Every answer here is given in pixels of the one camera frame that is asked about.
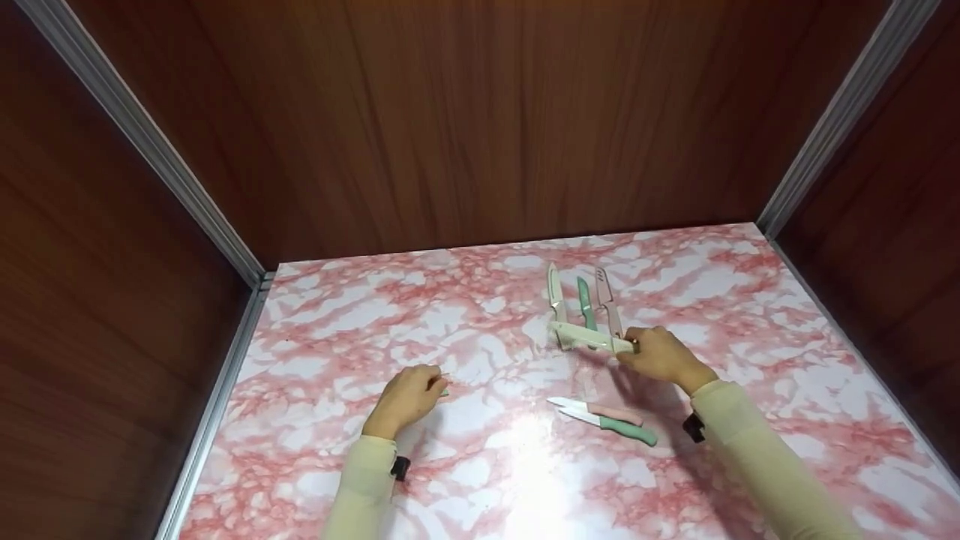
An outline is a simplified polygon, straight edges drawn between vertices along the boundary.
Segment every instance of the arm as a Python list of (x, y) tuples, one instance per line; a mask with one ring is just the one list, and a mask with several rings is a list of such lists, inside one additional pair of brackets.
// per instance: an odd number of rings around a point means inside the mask
[(790, 447), (770, 428), (738, 384), (716, 373), (663, 327), (629, 329), (639, 353), (617, 359), (641, 375), (668, 380), (692, 398), (704, 437), (743, 480), (780, 540), (860, 538), (852, 520)]
[(340, 487), (326, 516), (323, 540), (373, 540), (380, 531), (380, 518), (390, 501), (394, 478), (396, 443), (360, 435), (347, 454)]
[(715, 380), (693, 393), (704, 437), (736, 471), (782, 540), (853, 539), (860, 533), (826, 487), (763, 419), (738, 384)]
[(446, 389), (440, 368), (403, 368), (383, 389), (360, 439), (347, 454), (340, 487), (321, 540), (373, 540), (380, 535), (394, 479), (396, 434), (426, 416)]

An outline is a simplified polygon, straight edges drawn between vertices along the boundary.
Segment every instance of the green knife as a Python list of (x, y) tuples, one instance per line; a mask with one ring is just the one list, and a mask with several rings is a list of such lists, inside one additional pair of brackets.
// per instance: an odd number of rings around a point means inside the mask
[(580, 290), (580, 311), (587, 319), (585, 326), (591, 330), (596, 330), (597, 321), (593, 318), (593, 306), (590, 304), (590, 288), (583, 278), (577, 278), (577, 289)]
[(584, 410), (579, 410), (576, 408), (562, 407), (560, 412), (571, 417), (576, 418), (577, 420), (582, 420), (588, 424), (593, 424), (601, 430), (610, 430), (620, 433), (621, 435), (641, 441), (646, 443), (647, 446), (657, 446), (657, 434), (652, 431), (641, 428), (640, 426), (635, 426), (629, 422), (623, 422), (622, 420), (613, 420), (613, 418), (608, 418), (606, 416), (601, 416), (599, 414), (592, 414)]

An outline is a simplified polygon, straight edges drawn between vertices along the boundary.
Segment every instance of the pink knife handle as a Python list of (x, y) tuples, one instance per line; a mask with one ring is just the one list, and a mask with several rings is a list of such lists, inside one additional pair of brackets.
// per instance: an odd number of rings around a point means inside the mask
[(599, 414), (600, 416), (613, 418), (613, 420), (630, 422), (634, 426), (643, 426), (643, 417), (631, 410), (623, 410), (622, 408), (612, 408), (597, 404), (587, 404), (587, 411), (591, 414)]
[(616, 312), (616, 304), (610, 302), (603, 307), (607, 310), (607, 326), (610, 327), (610, 333), (623, 339), (623, 323), (620, 322), (620, 314)]

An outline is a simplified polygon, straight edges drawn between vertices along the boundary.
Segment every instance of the pink knife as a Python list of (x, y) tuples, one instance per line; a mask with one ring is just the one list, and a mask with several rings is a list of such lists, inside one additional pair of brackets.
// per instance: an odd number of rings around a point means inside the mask
[(631, 410), (612, 408), (598, 404), (588, 404), (580, 400), (571, 400), (569, 398), (547, 398), (546, 401), (556, 406), (585, 410), (590, 414), (606, 416), (607, 418), (613, 418), (613, 420), (629, 422), (634, 426), (643, 426), (643, 417)]
[(597, 266), (595, 276), (597, 298), (600, 299), (600, 306), (607, 311), (607, 326), (610, 327), (610, 334), (622, 338), (623, 324), (620, 323), (620, 314), (616, 312), (616, 302), (613, 301), (613, 289), (610, 287), (610, 280), (607, 279), (607, 271)]

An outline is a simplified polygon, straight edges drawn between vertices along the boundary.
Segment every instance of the brown wooden panel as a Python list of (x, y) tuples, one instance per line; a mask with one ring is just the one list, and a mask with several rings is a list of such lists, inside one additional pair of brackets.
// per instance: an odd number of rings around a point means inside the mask
[(70, 4), (267, 265), (752, 220), (887, 6)]
[(780, 238), (955, 470), (959, 12), (934, 15)]
[(0, 2), (0, 529), (152, 538), (248, 291)]

